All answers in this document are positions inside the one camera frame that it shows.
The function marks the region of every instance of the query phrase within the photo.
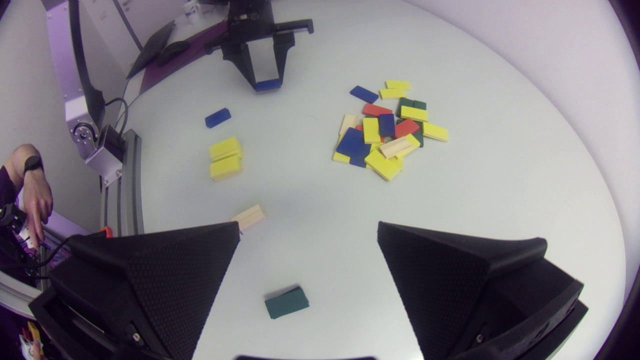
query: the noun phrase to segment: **black textured panel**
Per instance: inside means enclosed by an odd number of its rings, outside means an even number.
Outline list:
[[[542,238],[493,240],[384,222],[378,243],[425,359],[451,353],[487,280],[547,250]]]
[[[193,356],[238,241],[233,223],[215,232],[184,234],[129,258],[129,282],[174,360]]]
[[[474,309],[488,262],[382,223],[378,243],[424,358],[444,358]]]

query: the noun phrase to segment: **yellow wooden block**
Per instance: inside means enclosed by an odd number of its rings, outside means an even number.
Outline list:
[[[404,158],[398,158],[397,156],[394,156],[393,158],[390,158],[389,160],[392,163],[396,164],[400,168],[400,171],[404,170]]]
[[[209,147],[211,161],[218,161],[235,155],[238,155],[240,158],[243,157],[242,147],[235,136]]]
[[[350,127],[356,127],[358,125],[358,117],[352,114],[344,114],[342,118],[342,125],[340,126],[340,132],[338,134],[344,135],[347,132],[347,129]]]
[[[399,154],[400,152],[410,148],[411,148],[411,143],[408,141],[408,139],[405,136],[401,136],[391,142],[381,145],[380,152],[382,152],[382,155],[384,155],[385,158],[389,159],[395,156],[396,154]]]
[[[349,160],[351,160],[351,158],[349,156],[343,155],[339,152],[334,152],[333,153],[333,160],[334,161],[338,161],[339,163],[345,163],[348,164]]]
[[[374,152],[374,151],[378,151],[378,148],[380,147],[380,145],[382,145],[381,142],[378,143],[372,143],[371,144],[371,149],[369,149],[369,154]]]
[[[414,151],[415,149],[418,149],[420,147],[420,142],[418,141],[418,139],[415,138],[415,136],[413,134],[408,134],[404,136],[407,141],[409,141],[409,143],[411,144],[411,147],[407,150],[403,150],[401,152],[398,152],[396,154],[397,158],[403,158],[405,157],[408,153]]]
[[[441,142],[449,141],[449,132],[444,127],[435,126],[433,124],[424,123],[422,134],[428,138],[440,140]]]
[[[209,165],[209,175],[215,181],[220,181],[240,171],[242,171],[242,164],[240,163],[239,155],[218,160]]]
[[[366,117],[362,119],[362,131],[364,131],[364,143],[380,142],[378,118]]]
[[[381,177],[385,180],[390,181],[393,179],[398,172],[400,172],[400,168],[397,163],[392,160],[386,159],[384,155],[382,155],[379,151],[374,151],[367,155],[364,158],[364,162],[370,165],[373,170],[375,170]]]
[[[267,215],[264,214],[264,211],[262,210],[260,205],[255,205],[252,206],[249,210],[243,211],[242,213],[232,217],[231,221],[237,221],[240,231],[243,231],[246,228],[257,224],[266,218]]]
[[[403,89],[380,89],[380,97],[386,99],[400,99],[406,97]]]
[[[388,89],[411,90],[411,84],[409,81],[387,80],[385,81],[385,84]]]
[[[416,121],[429,121],[429,113],[426,110],[412,108],[410,106],[400,107],[400,117],[403,119],[412,119]]]

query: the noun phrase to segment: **red wooden block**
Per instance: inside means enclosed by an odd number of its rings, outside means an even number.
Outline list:
[[[413,134],[418,131],[420,127],[411,119],[406,119],[400,124],[396,125],[396,138],[400,136],[405,136],[409,134]]]
[[[378,105],[365,104],[362,113],[372,117],[379,117],[381,114],[393,114],[394,111]]]
[[[360,130],[360,131],[362,131],[362,124],[358,124],[358,125],[356,125],[356,128],[355,128],[355,129],[356,129],[356,130]],[[384,136],[381,136],[381,137],[380,137],[380,142],[385,142],[385,137],[384,137]]]

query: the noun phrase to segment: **purple sleeve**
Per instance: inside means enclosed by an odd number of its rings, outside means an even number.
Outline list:
[[[0,207],[15,202],[15,185],[5,167],[0,168]]]

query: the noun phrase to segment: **white table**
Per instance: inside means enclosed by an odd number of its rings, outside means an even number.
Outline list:
[[[623,238],[602,176],[548,99],[489,48],[409,4],[278,1],[273,11],[277,22],[310,17],[316,27],[296,34],[281,89],[256,94],[217,52],[131,108],[147,233],[228,221],[254,204],[268,216],[242,236],[194,359],[421,359],[376,243],[379,220],[546,238],[547,259],[585,284],[589,307],[556,359],[593,357],[623,305]],[[411,81],[408,97],[426,101],[451,136],[426,139],[390,183],[331,160],[343,114],[364,105],[351,88],[386,79]],[[232,119],[207,129],[204,117],[224,107]],[[244,170],[216,183],[208,146],[234,135]],[[270,319],[266,295],[295,284],[310,307]]]

